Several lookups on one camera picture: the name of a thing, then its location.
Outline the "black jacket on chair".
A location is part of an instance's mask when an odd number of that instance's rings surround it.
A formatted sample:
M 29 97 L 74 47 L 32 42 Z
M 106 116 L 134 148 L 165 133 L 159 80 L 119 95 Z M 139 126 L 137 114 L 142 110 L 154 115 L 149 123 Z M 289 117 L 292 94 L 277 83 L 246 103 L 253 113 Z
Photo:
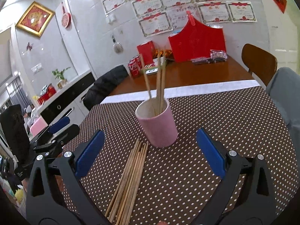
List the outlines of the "black jacket on chair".
M 100 104 L 128 76 L 128 72 L 123 65 L 114 67 L 112 70 L 102 75 L 94 82 L 93 86 L 84 96 L 84 106 L 88 109 L 88 111 L 91 111 L 93 106 Z

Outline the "potted green plant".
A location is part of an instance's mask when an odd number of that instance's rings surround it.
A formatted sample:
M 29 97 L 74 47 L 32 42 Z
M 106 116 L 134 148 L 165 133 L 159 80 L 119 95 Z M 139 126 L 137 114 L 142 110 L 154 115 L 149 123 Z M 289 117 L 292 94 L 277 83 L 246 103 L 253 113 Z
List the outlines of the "potted green plant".
M 58 69 L 55 69 L 55 70 L 52 71 L 52 74 L 53 74 L 53 76 L 55 77 L 55 79 L 59 79 L 59 82 L 57 83 L 57 87 L 58 87 L 59 89 L 62 89 L 62 88 L 66 85 L 66 83 L 67 83 L 67 81 L 68 81 L 68 80 L 65 78 L 65 76 L 64 76 L 64 73 L 65 73 L 68 69 L 70 69 L 70 67 L 67 67 L 67 68 L 65 68 L 65 69 L 63 69 L 63 70 L 61 70 L 61 71 L 59 71 Z

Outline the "brown wooden chair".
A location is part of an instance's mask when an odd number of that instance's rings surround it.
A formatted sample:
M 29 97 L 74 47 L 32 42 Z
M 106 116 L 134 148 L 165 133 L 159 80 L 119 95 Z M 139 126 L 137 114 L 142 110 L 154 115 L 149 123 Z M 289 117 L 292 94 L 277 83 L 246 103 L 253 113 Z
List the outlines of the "brown wooden chair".
M 248 72 L 253 73 L 267 86 L 278 67 L 278 62 L 275 56 L 271 53 L 254 46 L 252 44 L 245 44 L 241 51 L 241 59 Z

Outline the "gold framed red picture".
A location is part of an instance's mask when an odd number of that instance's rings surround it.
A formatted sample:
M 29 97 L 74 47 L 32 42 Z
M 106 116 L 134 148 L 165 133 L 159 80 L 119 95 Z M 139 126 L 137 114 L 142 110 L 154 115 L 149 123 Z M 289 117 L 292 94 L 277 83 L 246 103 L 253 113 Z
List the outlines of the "gold framed red picture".
M 16 27 L 40 38 L 54 15 L 54 11 L 33 1 L 16 23 Z

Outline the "brown polka dot tablecloth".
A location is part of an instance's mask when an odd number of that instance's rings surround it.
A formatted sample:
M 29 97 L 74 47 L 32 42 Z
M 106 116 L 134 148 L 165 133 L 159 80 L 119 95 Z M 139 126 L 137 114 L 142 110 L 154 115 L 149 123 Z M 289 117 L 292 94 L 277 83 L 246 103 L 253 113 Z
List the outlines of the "brown polka dot tablecloth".
M 288 129 L 273 101 L 260 87 L 169 99 L 178 130 L 166 148 L 149 145 L 131 216 L 131 224 L 189 224 L 204 208 L 220 178 L 211 170 L 196 142 L 200 128 L 238 154 L 264 156 L 274 184 L 280 214 L 299 188 L 296 154 Z M 135 142 L 146 143 L 135 117 L 138 101 L 94 106 L 80 133 L 65 145 L 73 151 L 96 130 L 105 145 L 81 183 L 105 212 Z

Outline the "pink cylindrical cup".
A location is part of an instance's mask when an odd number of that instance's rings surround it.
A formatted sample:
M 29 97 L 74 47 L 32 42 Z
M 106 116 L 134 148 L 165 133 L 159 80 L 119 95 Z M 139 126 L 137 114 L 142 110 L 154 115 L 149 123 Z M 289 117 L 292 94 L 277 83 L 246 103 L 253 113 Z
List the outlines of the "pink cylindrical cup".
M 172 145 L 179 133 L 169 101 L 164 99 L 163 111 L 159 115 L 155 115 L 154 112 L 155 102 L 155 98 L 143 101 L 136 108 L 135 116 L 150 144 L 164 148 Z

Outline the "red gift bag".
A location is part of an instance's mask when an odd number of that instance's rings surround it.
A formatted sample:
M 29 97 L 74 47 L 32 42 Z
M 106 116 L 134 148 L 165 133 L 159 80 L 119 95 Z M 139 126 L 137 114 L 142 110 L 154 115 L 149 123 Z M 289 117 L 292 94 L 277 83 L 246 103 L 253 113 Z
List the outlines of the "red gift bag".
M 177 34 L 168 37 L 174 60 L 187 62 L 210 57 L 211 50 L 226 51 L 225 37 L 221 28 L 209 27 L 187 11 L 188 21 Z

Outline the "oranges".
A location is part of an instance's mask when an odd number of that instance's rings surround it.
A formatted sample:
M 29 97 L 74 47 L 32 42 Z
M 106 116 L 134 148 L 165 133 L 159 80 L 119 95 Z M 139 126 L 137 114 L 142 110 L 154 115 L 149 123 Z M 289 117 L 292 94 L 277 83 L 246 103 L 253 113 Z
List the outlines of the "oranges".
M 167 60 L 173 60 L 173 52 L 172 50 L 166 49 L 166 50 L 158 50 L 156 49 L 153 55 L 153 59 L 156 59 L 160 55 L 160 57 L 165 57 Z

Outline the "packaged snack bag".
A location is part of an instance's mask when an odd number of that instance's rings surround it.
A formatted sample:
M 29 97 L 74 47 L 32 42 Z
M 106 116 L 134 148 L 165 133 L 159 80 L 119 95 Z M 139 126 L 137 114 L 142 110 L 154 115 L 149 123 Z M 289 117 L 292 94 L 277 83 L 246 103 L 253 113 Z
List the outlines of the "packaged snack bag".
M 224 50 L 211 50 L 210 58 L 213 62 L 225 62 L 228 59 L 228 55 Z

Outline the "hanging round brush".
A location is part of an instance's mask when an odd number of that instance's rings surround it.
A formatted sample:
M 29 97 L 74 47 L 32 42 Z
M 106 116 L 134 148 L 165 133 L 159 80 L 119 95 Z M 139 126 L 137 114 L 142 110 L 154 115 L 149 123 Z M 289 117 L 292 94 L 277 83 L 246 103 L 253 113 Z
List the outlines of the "hanging round brush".
M 119 54 L 123 52 L 123 46 L 121 43 L 117 42 L 115 37 L 112 36 L 112 41 L 113 41 L 113 50 L 115 53 Z

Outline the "wooden chopstick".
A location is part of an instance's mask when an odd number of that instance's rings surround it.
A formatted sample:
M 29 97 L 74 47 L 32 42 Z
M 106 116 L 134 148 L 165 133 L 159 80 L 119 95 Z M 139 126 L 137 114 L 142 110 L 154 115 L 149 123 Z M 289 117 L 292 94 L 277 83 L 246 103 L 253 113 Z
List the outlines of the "wooden chopstick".
M 160 86 L 160 105 L 159 105 L 159 110 L 160 113 L 163 111 L 163 98 L 164 98 L 164 87 L 165 87 L 165 56 L 163 56 L 163 64 L 162 64 L 162 72 L 161 72 L 161 86 Z
M 119 190 L 120 192 L 118 193 L 114 204 L 114 209 L 113 209 L 114 224 L 122 224 L 123 214 L 125 212 L 125 206 L 127 204 L 127 200 L 131 193 L 133 181 L 135 180 L 135 176 L 136 176 L 135 172 L 138 170 L 141 155 L 142 155 L 142 151 L 139 151 L 134 155 L 134 158 L 130 164 L 130 168 L 126 172 L 125 179 L 123 181 L 123 184 L 121 185 L 121 189 Z
M 139 140 L 134 147 L 129 163 L 125 167 L 125 173 L 118 189 L 118 198 L 115 198 L 115 224 L 128 224 L 128 218 L 132 213 L 135 197 L 139 188 L 139 182 L 146 159 L 148 144 L 142 144 Z
M 124 224 L 129 224 L 130 223 L 130 219 L 131 219 L 132 212 L 133 212 L 133 209 L 134 209 L 138 189 L 139 189 L 139 186 L 140 186 L 140 181 L 141 181 L 141 177 L 142 177 L 142 173 L 143 173 L 144 164 L 145 164 L 145 161 L 146 161 L 148 148 L 149 148 L 149 143 L 147 142 L 146 144 L 144 144 L 144 150 L 143 150 L 143 153 L 142 153 L 140 164 L 138 166 L 137 177 L 135 178 L 135 181 L 134 181 L 134 189 L 133 189 L 133 192 L 131 194 L 130 204 L 127 207 L 128 211 L 125 213 L 126 216 L 124 217 Z
M 108 205 L 108 208 L 107 208 L 107 210 L 106 210 L 106 212 L 105 212 L 105 216 L 106 216 L 108 219 L 109 219 L 109 217 L 110 217 L 111 210 L 112 210 L 112 207 L 113 207 L 114 202 L 115 202 L 115 200 L 116 200 L 116 197 L 117 197 L 117 195 L 118 195 L 118 192 L 119 192 L 119 190 L 121 189 L 121 185 L 123 184 L 123 181 L 125 180 L 126 172 L 129 170 L 131 161 L 132 161 L 133 158 L 134 158 L 136 149 L 137 149 L 137 147 L 138 147 L 138 143 L 139 143 L 139 138 L 136 139 L 134 148 L 133 148 L 133 149 L 131 150 L 131 152 L 130 152 L 130 155 L 129 155 L 128 160 L 127 160 L 127 162 L 126 162 L 126 165 L 125 165 L 125 167 L 124 167 L 123 173 L 122 173 L 122 175 L 121 175 L 121 177 L 120 177 L 120 179 L 119 179 L 118 185 L 117 185 L 117 187 L 116 187 L 116 189 L 115 189 L 115 191 L 114 191 L 114 194 L 113 194 L 113 196 L 112 196 L 112 198 L 111 198 L 111 201 L 110 201 L 110 203 L 109 203 L 109 205 Z
M 157 60 L 158 60 L 158 71 L 157 71 L 157 95 L 156 95 L 156 106 L 157 106 L 157 115 L 160 114 L 160 96 L 161 96 L 161 52 L 160 49 L 158 49 L 158 55 L 157 55 Z
M 153 104 L 153 101 L 152 101 L 151 88 L 150 88 L 150 84 L 149 84 L 149 79 L 147 78 L 145 64 L 144 64 L 142 54 L 140 54 L 139 57 L 140 57 L 141 65 L 142 65 L 142 72 L 143 72 L 144 81 L 145 81 L 146 89 L 147 89 L 147 92 L 148 92 L 148 96 L 149 96 L 149 99 L 150 99 L 150 103 L 151 103 L 151 106 L 153 108 L 154 116 L 156 116 L 156 110 L 154 108 L 154 104 Z
M 136 139 L 135 145 L 130 152 L 123 173 L 105 213 L 105 216 L 112 224 L 119 224 L 119 218 L 124 211 L 125 203 L 130 193 L 130 185 L 134 179 L 134 172 L 139 164 L 141 154 L 141 142 L 139 139 Z

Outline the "red round wall ornament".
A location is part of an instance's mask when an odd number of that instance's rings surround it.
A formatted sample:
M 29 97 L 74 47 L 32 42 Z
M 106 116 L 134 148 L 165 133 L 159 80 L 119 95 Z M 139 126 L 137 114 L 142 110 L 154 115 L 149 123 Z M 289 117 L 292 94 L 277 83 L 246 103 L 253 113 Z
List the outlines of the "red round wall ornament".
M 61 24 L 64 28 L 68 28 L 71 24 L 71 14 L 66 11 L 63 2 L 61 2 L 61 8 L 63 11 L 63 17 L 61 19 Z

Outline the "small red box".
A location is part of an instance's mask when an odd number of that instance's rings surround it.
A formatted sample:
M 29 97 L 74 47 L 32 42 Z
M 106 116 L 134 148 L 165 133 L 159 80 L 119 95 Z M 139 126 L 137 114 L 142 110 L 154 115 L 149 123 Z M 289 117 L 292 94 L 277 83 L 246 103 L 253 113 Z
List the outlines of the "small red box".
M 153 63 L 153 58 L 156 51 L 153 41 L 148 41 L 138 45 L 137 50 L 139 54 L 142 55 L 145 65 L 150 65 Z

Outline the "red tin on sideboard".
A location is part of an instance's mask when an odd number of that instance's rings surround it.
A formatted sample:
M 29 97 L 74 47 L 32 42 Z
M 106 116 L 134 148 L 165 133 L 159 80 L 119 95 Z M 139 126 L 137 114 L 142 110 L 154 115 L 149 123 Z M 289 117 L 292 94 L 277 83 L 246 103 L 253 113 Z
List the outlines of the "red tin on sideboard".
M 42 105 L 45 101 L 49 100 L 54 94 L 56 94 L 54 86 L 52 84 L 45 85 L 37 99 L 39 105 Z

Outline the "white black sideboard cabinet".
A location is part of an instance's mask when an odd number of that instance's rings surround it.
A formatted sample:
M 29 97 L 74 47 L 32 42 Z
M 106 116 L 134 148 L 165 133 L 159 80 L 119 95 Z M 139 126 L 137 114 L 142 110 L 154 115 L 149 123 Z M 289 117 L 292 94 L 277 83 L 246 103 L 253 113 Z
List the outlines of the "white black sideboard cabinet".
M 37 108 L 37 113 L 47 124 L 50 124 L 64 109 L 78 98 L 89 86 L 95 82 L 91 71 L 87 71 L 69 81 L 62 89 L 58 90 L 42 106 Z

